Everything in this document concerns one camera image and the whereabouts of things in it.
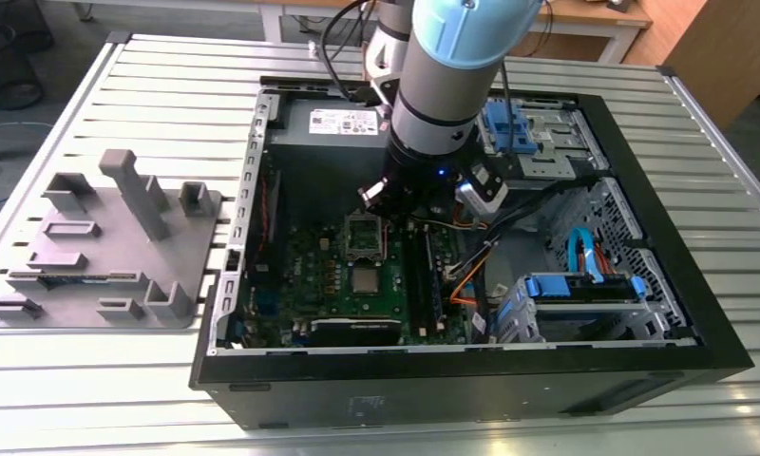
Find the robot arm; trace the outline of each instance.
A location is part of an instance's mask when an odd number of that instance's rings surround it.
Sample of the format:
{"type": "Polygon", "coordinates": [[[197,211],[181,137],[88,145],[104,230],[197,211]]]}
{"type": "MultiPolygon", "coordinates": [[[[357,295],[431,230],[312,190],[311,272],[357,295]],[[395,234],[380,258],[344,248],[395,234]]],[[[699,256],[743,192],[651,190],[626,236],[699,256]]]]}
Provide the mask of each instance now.
{"type": "Polygon", "coordinates": [[[456,188],[477,212],[503,201],[507,187],[477,145],[475,119],[501,59],[528,31],[541,3],[415,3],[384,175],[360,191],[371,212],[404,215],[440,193],[452,197],[456,188]]]}

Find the green circuit board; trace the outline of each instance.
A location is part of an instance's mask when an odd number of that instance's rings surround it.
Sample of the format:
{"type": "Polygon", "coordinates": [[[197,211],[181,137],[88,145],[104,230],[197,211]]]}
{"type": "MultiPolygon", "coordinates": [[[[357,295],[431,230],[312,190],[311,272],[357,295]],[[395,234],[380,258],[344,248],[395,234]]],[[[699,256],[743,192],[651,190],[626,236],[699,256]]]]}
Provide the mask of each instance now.
{"type": "MultiPolygon", "coordinates": [[[[276,292],[256,292],[257,307],[269,302],[275,312],[261,314],[259,334],[269,347],[299,347],[293,325],[321,318],[392,319],[401,322],[401,344],[464,343],[468,325],[461,314],[447,315],[443,331],[429,336],[412,333],[404,274],[403,237],[407,229],[384,220],[365,219],[316,229],[291,228],[283,283],[276,292]],[[369,251],[380,247],[380,257],[359,259],[348,249],[369,251]]],[[[456,257],[455,239],[448,230],[431,233],[439,267],[456,257]]]]}

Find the black mesh trash can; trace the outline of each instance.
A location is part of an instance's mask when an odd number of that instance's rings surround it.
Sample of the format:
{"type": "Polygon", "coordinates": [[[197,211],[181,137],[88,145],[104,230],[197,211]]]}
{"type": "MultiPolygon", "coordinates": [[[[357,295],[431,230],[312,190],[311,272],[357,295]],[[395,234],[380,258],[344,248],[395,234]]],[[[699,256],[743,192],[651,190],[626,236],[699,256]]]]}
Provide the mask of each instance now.
{"type": "Polygon", "coordinates": [[[40,52],[53,46],[53,34],[37,0],[0,0],[0,25],[13,29],[14,44],[22,52],[40,52]]]}
{"type": "Polygon", "coordinates": [[[13,30],[0,25],[0,109],[21,109],[41,100],[42,90],[25,54],[13,46],[13,30]]]}

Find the blue plastic clip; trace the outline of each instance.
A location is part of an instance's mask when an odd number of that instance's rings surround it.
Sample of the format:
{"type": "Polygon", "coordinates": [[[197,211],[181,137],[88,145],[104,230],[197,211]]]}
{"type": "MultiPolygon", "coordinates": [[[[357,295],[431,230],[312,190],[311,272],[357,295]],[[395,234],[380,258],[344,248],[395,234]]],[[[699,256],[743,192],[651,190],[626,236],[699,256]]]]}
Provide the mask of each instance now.
{"type": "Polygon", "coordinates": [[[501,101],[489,101],[484,107],[485,124],[495,137],[495,151],[508,150],[508,143],[516,154],[536,154],[539,146],[529,137],[529,120],[520,113],[520,108],[512,106],[513,128],[509,131],[509,117],[507,116],[507,104],[501,101]]]}
{"type": "Polygon", "coordinates": [[[541,294],[541,287],[539,286],[537,280],[535,278],[527,278],[524,284],[527,286],[527,294],[529,297],[535,297],[541,294]]]}
{"type": "Polygon", "coordinates": [[[543,297],[571,296],[570,284],[563,275],[539,275],[535,278],[541,287],[543,297]]]}
{"type": "Polygon", "coordinates": [[[575,226],[570,234],[570,245],[567,253],[570,255],[570,271],[578,272],[578,240],[583,239],[583,257],[586,258],[586,272],[595,278],[595,283],[604,281],[603,274],[599,272],[595,260],[595,237],[588,228],[575,226]]]}
{"type": "Polygon", "coordinates": [[[640,299],[646,299],[647,296],[647,288],[646,288],[646,281],[638,275],[631,277],[631,285],[634,285],[634,291],[636,291],[636,296],[640,299]]]}

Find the table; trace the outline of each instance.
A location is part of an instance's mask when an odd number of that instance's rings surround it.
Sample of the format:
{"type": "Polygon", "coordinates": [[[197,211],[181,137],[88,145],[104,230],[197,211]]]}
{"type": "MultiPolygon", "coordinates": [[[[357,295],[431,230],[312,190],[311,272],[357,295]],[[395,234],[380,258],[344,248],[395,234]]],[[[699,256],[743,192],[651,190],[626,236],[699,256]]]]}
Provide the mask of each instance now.
{"type": "MultiPolygon", "coordinates": [[[[360,78],[360,60],[355,48],[341,54],[344,78],[360,78]]],[[[655,68],[536,59],[507,67],[512,88],[604,98],[756,367],[614,417],[244,432],[187,386],[199,319],[175,332],[0,331],[0,451],[760,454],[760,185],[683,85],[655,68]]],[[[303,45],[148,35],[106,44],[0,213],[0,273],[25,255],[14,244],[49,208],[38,195],[52,173],[109,184],[97,169],[108,147],[133,149],[139,172],[164,188],[203,180],[228,197],[229,217],[267,74],[325,77],[303,45]]],[[[217,225],[216,242],[228,227],[217,225]]],[[[223,263],[213,249],[209,271],[223,263]]]]}
{"type": "MultiPolygon", "coordinates": [[[[259,12],[263,16],[265,41],[283,43],[283,16],[333,17],[341,8],[351,3],[351,0],[92,0],[90,3],[187,10],[259,12]]],[[[73,3],[73,6],[80,17],[90,18],[85,3],[73,3]]],[[[636,2],[631,3],[627,13],[608,9],[604,3],[591,4],[583,0],[552,0],[552,8],[553,33],[608,38],[608,44],[599,56],[599,61],[607,64],[622,62],[622,57],[624,57],[639,31],[646,29],[652,22],[636,2]]],[[[344,17],[353,19],[357,17],[357,13],[352,11],[344,17]]],[[[547,8],[543,7],[537,22],[529,30],[541,32],[547,18],[547,8]]]]}

